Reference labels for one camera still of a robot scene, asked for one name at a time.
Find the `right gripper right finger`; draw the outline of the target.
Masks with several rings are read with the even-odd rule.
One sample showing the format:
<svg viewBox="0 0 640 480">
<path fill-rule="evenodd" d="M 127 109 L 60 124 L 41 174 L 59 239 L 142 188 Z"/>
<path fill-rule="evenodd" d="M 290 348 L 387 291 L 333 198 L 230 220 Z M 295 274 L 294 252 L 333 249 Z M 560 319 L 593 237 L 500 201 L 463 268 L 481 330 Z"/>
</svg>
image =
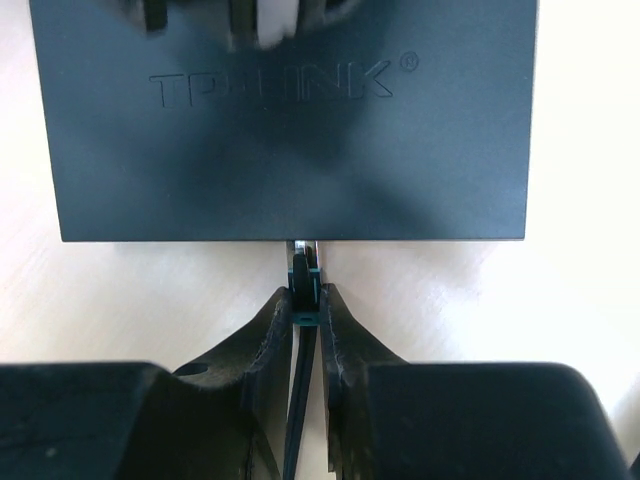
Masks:
<svg viewBox="0 0 640 480">
<path fill-rule="evenodd" d="M 329 464 L 340 479 L 626 479 L 586 379 L 557 363 L 416 364 L 320 297 Z"/>
</svg>

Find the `black ethernet cable long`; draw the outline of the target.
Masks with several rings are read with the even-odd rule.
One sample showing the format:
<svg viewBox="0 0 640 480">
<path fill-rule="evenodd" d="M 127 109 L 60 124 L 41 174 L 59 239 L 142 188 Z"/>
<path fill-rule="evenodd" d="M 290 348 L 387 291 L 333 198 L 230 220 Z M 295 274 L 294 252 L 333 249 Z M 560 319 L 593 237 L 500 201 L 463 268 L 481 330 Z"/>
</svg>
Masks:
<svg viewBox="0 0 640 480">
<path fill-rule="evenodd" d="M 284 479 L 294 479 L 304 427 L 319 323 L 322 270 L 316 241 L 287 242 L 288 290 L 293 301 L 292 323 L 299 327 L 295 374 L 285 439 Z"/>
</svg>

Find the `black network switch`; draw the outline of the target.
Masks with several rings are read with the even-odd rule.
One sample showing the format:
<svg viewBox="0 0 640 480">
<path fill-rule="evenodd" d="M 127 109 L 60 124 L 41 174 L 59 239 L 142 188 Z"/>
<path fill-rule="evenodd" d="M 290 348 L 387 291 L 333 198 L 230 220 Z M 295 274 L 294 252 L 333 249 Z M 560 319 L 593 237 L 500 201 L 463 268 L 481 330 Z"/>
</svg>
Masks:
<svg viewBox="0 0 640 480">
<path fill-rule="evenodd" d="M 30 5 L 64 241 L 524 236 L 536 2 L 329 1 L 269 50 L 165 10 Z"/>
</svg>

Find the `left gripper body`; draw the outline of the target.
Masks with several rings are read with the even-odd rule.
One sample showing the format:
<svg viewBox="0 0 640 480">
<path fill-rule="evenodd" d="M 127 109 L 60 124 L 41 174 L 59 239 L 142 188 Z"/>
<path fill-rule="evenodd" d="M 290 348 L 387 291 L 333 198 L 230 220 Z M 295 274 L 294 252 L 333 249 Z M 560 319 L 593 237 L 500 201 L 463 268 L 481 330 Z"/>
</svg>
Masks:
<svg viewBox="0 0 640 480">
<path fill-rule="evenodd" d="M 121 1 L 119 14 L 144 33 L 158 34 L 168 28 L 175 10 L 209 29 L 230 50 L 266 50 L 343 21 L 359 6 L 354 0 L 141 0 Z"/>
</svg>

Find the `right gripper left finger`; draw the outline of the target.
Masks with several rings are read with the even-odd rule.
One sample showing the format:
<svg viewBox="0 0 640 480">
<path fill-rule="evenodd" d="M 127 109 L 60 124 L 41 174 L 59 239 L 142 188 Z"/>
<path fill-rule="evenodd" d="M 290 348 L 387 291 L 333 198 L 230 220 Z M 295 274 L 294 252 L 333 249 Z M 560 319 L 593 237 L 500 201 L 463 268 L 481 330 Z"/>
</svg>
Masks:
<svg viewBox="0 0 640 480">
<path fill-rule="evenodd" d="M 292 302 L 280 288 L 240 330 L 167 371 L 147 362 L 1 369 L 5 479 L 278 479 Z"/>
</svg>

